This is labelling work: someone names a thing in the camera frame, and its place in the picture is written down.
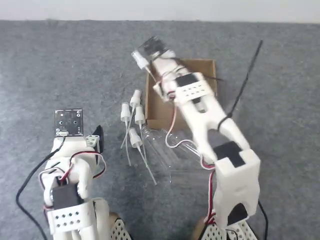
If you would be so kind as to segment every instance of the red wire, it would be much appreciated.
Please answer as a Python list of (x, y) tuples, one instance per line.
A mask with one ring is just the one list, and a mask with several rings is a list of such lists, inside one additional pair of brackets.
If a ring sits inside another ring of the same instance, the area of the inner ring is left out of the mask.
[[(70, 157), (70, 160), (69, 160), (69, 169), (65, 172), (65, 174), (63, 175), (63, 177), (60, 179), (60, 182), (63, 182), (64, 180), (66, 180), (66, 178), (68, 177), (68, 175), (70, 174), (71, 172), (71, 169), (72, 169), (72, 164), (71, 164), (71, 160), (77, 156), (77, 155), (81, 155), (81, 154), (98, 154), (98, 155), (101, 155), (100, 152), (97, 152), (97, 151), (78, 151), (76, 153), (74, 153), (71, 157)], [(98, 178), (100, 177), (106, 170), (106, 166), (104, 166), (103, 170), (98, 173), (97, 175), (93, 176), (93, 178)]]
[(213, 185), (212, 185), (212, 179), (213, 176), (215, 174), (215, 170), (212, 171), (212, 173), (209, 176), (209, 193), (208, 193), (208, 215), (207, 215), (207, 220), (206, 220), (206, 224), (209, 224), (211, 222), (211, 218), (216, 215), (216, 213), (212, 214), (212, 209), (213, 209)]

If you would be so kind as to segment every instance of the black wire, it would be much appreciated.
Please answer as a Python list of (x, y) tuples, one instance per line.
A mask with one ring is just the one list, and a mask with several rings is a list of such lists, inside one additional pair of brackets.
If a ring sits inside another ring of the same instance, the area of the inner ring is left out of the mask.
[(255, 62), (256, 62), (256, 60), (257, 60), (257, 57), (258, 57), (258, 54), (259, 54), (259, 52), (260, 52), (260, 49), (261, 49), (261, 46), (262, 46), (262, 43), (263, 43), (263, 42), (264, 42), (264, 41), (260, 40), (259, 45), (258, 45), (258, 47), (257, 47), (256, 50), (255, 50), (255, 54), (254, 54), (254, 56), (253, 56), (253, 58), (252, 58), (252, 60), (251, 60), (251, 63), (250, 63), (248, 72), (246, 73), (245, 79), (244, 79), (244, 81), (243, 81), (243, 83), (242, 83), (242, 86), (241, 86), (241, 88), (240, 88), (240, 91), (239, 91), (239, 93), (238, 93), (238, 96), (236, 96), (236, 99), (235, 99), (234, 104), (233, 104), (233, 106), (232, 106), (232, 108), (231, 108), (231, 111), (227, 114), (226, 117), (224, 117), (224, 118), (219, 122), (218, 127), (217, 127), (217, 130), (218, 130), (218, 131), (220, 130), (221, 124), (222, 124), (226, 119), (232, 118), (233, 112), (234, 112), (234, 110), (236, 109), (236, 106), (237, 106), (237, 104), (238, 104), (238, 102), (239, 102), (239, 100), (240, 100), (240, 97), (241, 97), (241, 95), (244, 93), (244, 89), (245, 89), (245, 87), (246, 87), (246, 85), (247, 85), (247, 82), (248, 82), (248, 79), (249, 79), (249, 75), (250, 75), (250, 73), (252, 72), (252, 69), (253, 69), (254, 66), (255, 66)]
[(265, 220), (264, 237), (263, 237), (263, 239), (267, 240), (267, 238), (268, 238), (268, 228), (269, 228), (268, 216), (267, 216), (266, 211), (264, 210), (264, 207), (262, 206), (260, 200), (258, 200), (258, 205), (259, 205), (259, 207), (261, 209), (261, 212), (262, 212), (262, 214), (264, 216), (264, 220)]
[(39, 224), (39, 222), (37, 222), (37, 220), (21, 205), (21, 203), (19, 201), (19, 197), (20, 197), (21, 193), (23, 192), (23, 190), (26, 188), (26, 186), (29, 183), (31, 177), (36, 173), (36, 171), (41, 167), (42, 164), (44, 164), (47, 160), (49, 160), (53, 155), (55, 155), (62, 148), (62, 146), (65, 143), (65, 140), (66, 140), (66, 137), (64, 136), (61, 145), (56, 150), (54, 150), (53, 152), (49, 153), (49, 155), (47, 155), (41, 162), (38, 163), (37, 166), (35, 166), (35, 168), (29, 173), (28, 177), (25, 179), (24, 183), (22, 184), (22, 186), (20, 187), (20, 189), (18, 190), (18, 192), (16, 193), (16, 196), (15, 196), (15, 202), (16, 202), (17, 206), (37, 226), (37, 228), (41, 232), (41, 235), (42, 235), (44, 240), (47, 240), (47, 236), (45, 234), (45, 231), (42, 229), (42, 227)]
[(230, 232), (234, 232), (235, 234), (235, 237), (236, 237), (236, 240), (238, 240), (238, 233), (235, 231), (235, 230), (232, 230), (232, 229), (226, 229), (226, 231), (230, 231)]

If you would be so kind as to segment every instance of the robotic arm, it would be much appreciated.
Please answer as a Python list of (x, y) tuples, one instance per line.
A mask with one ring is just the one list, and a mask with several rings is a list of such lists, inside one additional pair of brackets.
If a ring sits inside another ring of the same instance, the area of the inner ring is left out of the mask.
[[(98, 126), (92, 135), (84, 137), (82, 114), (82, 109), (55, 111), (52, 151), (61, 148), (39, 174), (50, 233), (54, 240), (109, 240), (119, 234), (130, 240), (121, 219), (110, 230), (107, 201), (91, 198), (93, 179), (106, 170), (101, 154), (104, 134)], [(96, 174), (100, 162), (104, 167)]]
[[(159, 76), (157, 81), (152, 75), (153, 89), (164, 102), (172, 101), (178, 107), (192, 131), (197, 151), (205, 162), (215, 166), (217, 188), (213, 205), (217, 227), (225, 230), (254, 215), (260, 193), (260, 159), (235, 122), (227, 117), (203, 74), (190, 72), (156, 37), (131, 55), (141, 69), (151, 74), (152, 63)], [(212, 148), (208, 142), (210, 129), (219, 131), (230, 142)]]

